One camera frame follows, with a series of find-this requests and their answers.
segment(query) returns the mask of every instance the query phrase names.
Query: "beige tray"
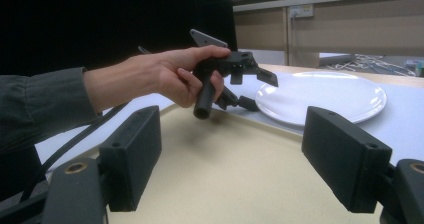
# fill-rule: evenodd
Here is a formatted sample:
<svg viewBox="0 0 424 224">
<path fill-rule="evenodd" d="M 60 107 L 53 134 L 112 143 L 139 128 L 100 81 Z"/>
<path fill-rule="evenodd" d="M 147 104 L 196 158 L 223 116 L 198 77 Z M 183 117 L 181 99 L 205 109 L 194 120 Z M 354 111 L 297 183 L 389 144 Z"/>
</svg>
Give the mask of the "beige tray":
<svg viewBox="0 0 424 224">
<path fill-rule="evenodd" d="M 161 112 L 163 150 L 138 209 L 110 223 L 379 223 L 336 199 L 300 150 L 302 137 L 213 111 Z"/>
</svg>

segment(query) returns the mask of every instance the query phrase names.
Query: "black handle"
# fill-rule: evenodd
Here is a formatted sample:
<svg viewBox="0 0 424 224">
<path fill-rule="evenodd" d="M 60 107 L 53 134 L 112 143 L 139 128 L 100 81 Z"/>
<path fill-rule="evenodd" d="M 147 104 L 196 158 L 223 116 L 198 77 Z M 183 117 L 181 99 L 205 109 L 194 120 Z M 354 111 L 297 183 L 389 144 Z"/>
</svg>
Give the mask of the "black handle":
<svg viewBox="0 0 424 224">
<path fill-rule="evenodd" d="M 204 76 L 203 87 L 197 97 L 193 114 L 198 119 L 204 120 L 209 118 L 212 109 L 213 97 L 215 96 L 215 87 L 211 83 L 211 75 Z"/>
</svg>

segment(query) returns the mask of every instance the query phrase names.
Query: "black backdrop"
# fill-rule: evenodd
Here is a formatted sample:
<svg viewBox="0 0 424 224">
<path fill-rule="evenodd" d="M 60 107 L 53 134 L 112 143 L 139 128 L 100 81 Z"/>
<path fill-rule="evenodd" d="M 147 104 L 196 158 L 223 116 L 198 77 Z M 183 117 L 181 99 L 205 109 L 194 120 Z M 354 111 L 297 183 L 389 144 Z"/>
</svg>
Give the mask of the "black backdrop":
<svg viewBox="0 0 424 224">
<path fill-rule="evenodd" d="M 231 0 L 0 0 L 0 74 L 115 64 L 196 46 L 197 29 L 237 50 Z"/>
</svg>

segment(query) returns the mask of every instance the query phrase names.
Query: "gray sleeve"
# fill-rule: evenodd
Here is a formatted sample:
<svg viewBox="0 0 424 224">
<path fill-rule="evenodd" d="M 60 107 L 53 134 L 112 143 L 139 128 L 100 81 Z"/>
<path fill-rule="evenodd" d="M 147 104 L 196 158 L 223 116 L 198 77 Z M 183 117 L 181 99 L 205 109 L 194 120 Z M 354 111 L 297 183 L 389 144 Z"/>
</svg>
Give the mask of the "gray sleeve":
<svg viewBox="0 0 424 224">
<path fill-rule="evenodd" d="M 32 77 L 0 76 L 0 153 L 34 145 L 98 118 L 84 68 Z"/>
</svg>

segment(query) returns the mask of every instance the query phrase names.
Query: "power outlet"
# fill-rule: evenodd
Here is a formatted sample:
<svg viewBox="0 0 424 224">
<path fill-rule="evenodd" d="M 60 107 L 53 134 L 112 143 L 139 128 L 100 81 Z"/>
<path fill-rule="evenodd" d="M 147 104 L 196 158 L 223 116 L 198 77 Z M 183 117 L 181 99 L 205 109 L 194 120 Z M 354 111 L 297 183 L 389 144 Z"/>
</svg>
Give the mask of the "power outlet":
<svg viewBox="0 0 424 224">
<path fill-rule="evenodd" d="M 312 4 L 289 7 L 290 18 L 313 17 L 314 6 Z"/>
</svg>

